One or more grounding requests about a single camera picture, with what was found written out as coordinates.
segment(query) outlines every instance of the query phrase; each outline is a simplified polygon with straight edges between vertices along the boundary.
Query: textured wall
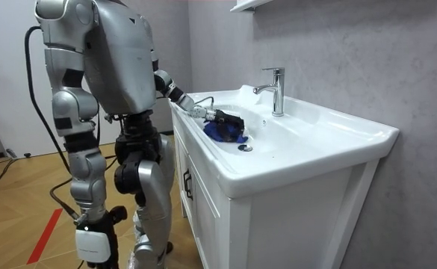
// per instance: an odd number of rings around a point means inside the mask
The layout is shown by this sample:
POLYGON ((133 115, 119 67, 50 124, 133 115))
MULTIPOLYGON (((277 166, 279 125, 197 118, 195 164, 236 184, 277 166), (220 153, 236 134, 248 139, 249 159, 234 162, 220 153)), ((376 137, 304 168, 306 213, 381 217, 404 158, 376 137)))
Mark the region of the textured wall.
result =
MULTIPOLYGON (((144 15, 153 29, 155 51, 160 68, 166 70, 177 85, 191 92, 190 31, 188 2, 175 0, 123 0, 144 15)), ((159 131, 171 131, 172 114, 166 99, 157 101, 152 121, 159 131)))
POLYGON ((437 269, 437 0, 189 3, 193 90, 270 82, 285 94, 399 128, 342 268, 437 269))

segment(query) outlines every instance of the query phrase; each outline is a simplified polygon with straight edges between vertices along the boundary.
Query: blue sponge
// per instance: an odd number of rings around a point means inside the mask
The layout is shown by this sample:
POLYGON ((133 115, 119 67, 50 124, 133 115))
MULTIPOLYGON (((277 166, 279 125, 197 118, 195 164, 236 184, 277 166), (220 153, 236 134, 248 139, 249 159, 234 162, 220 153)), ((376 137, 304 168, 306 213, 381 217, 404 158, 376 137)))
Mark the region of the blue sponge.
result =
POLYGON ((245 143, 248 140, 242 130, 230 123, 209 122, 203 131, 218 142, 245 143))

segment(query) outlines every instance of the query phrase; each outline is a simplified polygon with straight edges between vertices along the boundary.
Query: cabinet door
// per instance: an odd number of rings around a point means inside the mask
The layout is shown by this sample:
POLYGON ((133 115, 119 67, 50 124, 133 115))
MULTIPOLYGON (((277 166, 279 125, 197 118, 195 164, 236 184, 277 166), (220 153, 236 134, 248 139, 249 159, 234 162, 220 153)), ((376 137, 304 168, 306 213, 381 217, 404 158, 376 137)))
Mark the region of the cabinet door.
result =
POLYGON ((194 219, 195 208, 193 206, 193 176, 191 175, 189 156, 185 151, 185 147, 180 139, 177 139, 177 151, 179 156, 179 186, 180 197, 182 199, 182 206, 185 209, 186 214, 184 217, 188 217, 191 229, 194 232, 194 219))
POLYGON ((205 269, 218 269, 217 216, 210 206, 210 198, 206 196, 207 191, 205 191, 205 187, 195 171, 193 171, 193 177, 196 206, 196 245, 202 257, 203 267, 205 269))

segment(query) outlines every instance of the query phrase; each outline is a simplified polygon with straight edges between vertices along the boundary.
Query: humanoid robot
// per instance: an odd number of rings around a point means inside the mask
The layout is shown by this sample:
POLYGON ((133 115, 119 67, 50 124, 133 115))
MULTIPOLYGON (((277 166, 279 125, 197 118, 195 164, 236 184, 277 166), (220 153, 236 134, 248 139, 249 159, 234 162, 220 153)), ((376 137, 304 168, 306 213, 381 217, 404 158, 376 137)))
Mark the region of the humanoid robot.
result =
POLYGON ((158 68, 149 23, 119 0, 37 0, 35 15, 47 46, 55 128, 69 153, 70 193, 81 209, 75 220, 78 257, 91 268, 117 269, 114 224, 127 218, 123 206, 105 207, 106 162, 92 121, 100 104, 110 121, 123 126, 114 182, 137 203, 135 269, 165 268, 174 161, 170 139, 157 133, 149 118, 156 91, 192 117, 243 121, 196 105, 180 90, 158 68), (84 76, 91 93, 81 87, 84 76))

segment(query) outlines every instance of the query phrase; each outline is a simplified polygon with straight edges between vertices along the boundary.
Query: sink basin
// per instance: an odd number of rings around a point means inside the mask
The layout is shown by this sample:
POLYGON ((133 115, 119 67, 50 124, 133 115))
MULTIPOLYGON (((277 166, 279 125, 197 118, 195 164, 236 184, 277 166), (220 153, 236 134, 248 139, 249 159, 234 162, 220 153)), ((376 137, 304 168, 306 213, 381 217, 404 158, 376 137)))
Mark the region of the sink basin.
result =
POLYGON ((273 94, 255 95, 247 85, 190 95, 195 101, 208 96, 214 97, 214 108, 244 119, 246 145, 252 151, 240 151, 237 143, 212 140, 203 132, 202 119, 170 105, 196 141, 200 155, 210 161, 211 171, 220 174, 218 183, 231 198, 380 159, 399 133, 390 126, 289 97, 285 97, 285 116, 274 117, 273 94))

